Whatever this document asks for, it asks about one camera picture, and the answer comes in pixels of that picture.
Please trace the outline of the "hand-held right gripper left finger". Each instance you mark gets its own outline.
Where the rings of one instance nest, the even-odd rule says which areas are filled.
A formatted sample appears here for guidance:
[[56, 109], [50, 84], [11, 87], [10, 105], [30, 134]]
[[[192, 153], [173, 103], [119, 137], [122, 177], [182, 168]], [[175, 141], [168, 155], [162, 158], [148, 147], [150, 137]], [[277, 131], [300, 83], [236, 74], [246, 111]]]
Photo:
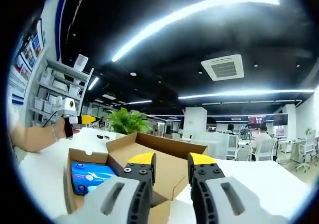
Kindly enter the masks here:
[[118, 175], [84, 197], [81, 208], [56, 224], [146, 224], [153, 200], [156, 154], [132, 157]]

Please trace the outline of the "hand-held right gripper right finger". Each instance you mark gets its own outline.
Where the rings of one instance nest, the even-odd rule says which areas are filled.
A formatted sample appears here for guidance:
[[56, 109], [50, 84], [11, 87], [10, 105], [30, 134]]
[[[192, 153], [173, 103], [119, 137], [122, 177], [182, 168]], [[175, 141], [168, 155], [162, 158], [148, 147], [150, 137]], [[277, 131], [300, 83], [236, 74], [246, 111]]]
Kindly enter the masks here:
[[234, 177], [226, 177], [215, 159], [189, 153], [190, 197], [198, 224], [287, 224], [260, 204], [259, 197]]

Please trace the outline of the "person's left hand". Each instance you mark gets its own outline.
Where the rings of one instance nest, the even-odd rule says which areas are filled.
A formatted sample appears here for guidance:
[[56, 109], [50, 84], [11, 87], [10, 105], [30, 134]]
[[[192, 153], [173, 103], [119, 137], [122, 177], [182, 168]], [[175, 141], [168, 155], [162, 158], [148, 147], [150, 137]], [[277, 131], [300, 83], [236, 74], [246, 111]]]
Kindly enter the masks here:
[[60, 139], [66, 138], [65, 133], [65, 120], [64, 118], [60, 118], [55, 124], [54, 124], [54, 138], [56, 141], [59, 141]]

